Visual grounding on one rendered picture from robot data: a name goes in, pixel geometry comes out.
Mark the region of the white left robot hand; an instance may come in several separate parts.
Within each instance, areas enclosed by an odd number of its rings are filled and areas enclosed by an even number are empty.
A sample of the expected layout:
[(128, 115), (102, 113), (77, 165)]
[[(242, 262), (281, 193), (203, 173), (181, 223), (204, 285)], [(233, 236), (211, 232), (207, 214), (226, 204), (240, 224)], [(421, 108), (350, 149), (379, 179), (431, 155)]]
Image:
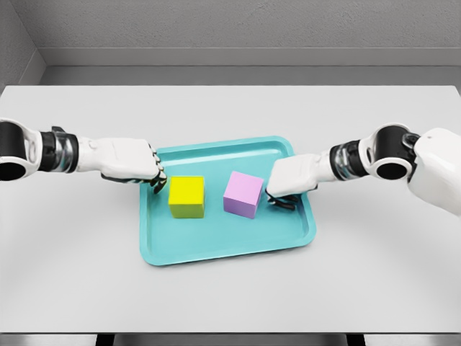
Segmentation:
[(99, 141), (102, 149), (103, 179), (122, 183), (148, 183), (158, 194), (167, 183), (157, 151), (143, 139), (105, 138)]

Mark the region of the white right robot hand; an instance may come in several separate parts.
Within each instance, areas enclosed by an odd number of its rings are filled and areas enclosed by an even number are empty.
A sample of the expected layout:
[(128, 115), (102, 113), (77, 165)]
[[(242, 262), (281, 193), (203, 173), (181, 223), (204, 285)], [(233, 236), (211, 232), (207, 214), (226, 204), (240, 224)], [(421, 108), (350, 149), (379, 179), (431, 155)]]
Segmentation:
[(315, 173), (319, 159), (316, 154), (302, 154), (276, 160), (265, 189), (268, 202), (278, 208), (295, 210), (299, 195), (318, 186)]

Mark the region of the pink cube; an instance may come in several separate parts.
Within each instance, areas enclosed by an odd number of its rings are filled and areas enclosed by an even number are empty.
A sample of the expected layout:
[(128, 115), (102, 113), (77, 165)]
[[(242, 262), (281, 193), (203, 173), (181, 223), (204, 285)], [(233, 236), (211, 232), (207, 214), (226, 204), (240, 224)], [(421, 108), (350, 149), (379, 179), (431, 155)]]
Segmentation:
[(223, 195), (224, 211), (254, 219), (263, 184), (260, 177), (232, 172)]

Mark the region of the yellow cube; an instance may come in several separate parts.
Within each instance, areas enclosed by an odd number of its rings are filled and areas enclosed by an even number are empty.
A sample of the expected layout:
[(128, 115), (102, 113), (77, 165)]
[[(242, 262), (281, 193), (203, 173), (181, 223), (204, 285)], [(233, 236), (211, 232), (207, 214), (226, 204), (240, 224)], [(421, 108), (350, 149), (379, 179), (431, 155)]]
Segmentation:
[(168, 204), (174, 218), (203, 218), (205, 216), (204, 177), (172, 177), (169, 183)]

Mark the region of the teal tray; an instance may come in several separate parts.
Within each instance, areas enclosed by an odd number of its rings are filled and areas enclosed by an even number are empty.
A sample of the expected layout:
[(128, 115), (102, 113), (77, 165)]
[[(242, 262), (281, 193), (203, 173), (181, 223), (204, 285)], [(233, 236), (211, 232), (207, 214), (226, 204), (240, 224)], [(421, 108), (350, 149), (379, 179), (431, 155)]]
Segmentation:
[(169, 188), (154, 194), (140, 186), (140, 254), (162, 266), (303, 247), (314, 240), (316, 224), (307, 195), (295, 210), (270, 205), (262, 196), (253, 219), (223, 209), (223, 195), (233, 171), (268, 179), (273, 163), (294, 154), (283, 137), (173, 146), (157, 150), (169, 177), (202, 176), (204, 218), (174, 218)]

